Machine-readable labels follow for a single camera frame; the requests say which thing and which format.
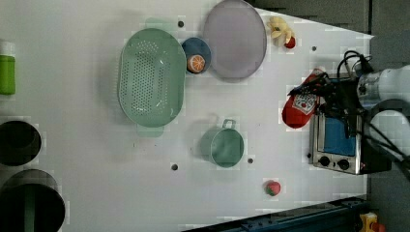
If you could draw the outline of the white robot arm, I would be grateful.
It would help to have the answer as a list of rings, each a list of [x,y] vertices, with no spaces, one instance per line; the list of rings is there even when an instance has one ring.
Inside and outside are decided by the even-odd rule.
[[[344,87],[353,81],[332,81],[326,72],[320,73],[313,80],[295,87],[289,92],[294,97],[292,103],[298,110],[299,97],[313,97],[313,108],[322,114],[339,119],[344,123],[347,134],[355,134],[352,130],[350,117],[361,116],[365,124],[383,137],[385,142],[379,141],[370,135],[365,138],[379,147],[388,148],[403,157],[402,162],[408,162],[409,157],[401,152],[396,145],[370,121],[383,110],[392,110],[409,118],[409,66],[399,69],[385,69],[382,72],[363,73],[356,82],[354,94],[348,94]]]

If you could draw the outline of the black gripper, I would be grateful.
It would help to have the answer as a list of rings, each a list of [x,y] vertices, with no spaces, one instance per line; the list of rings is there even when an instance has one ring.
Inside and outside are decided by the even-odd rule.
[[[353,84],[353,81],[329,78],[324,72],[308,85],[309,91],[319,97],[313,115],[324,115],[341,121],[346,138],[357,134],[358,100],[348,93],[348,88]]]

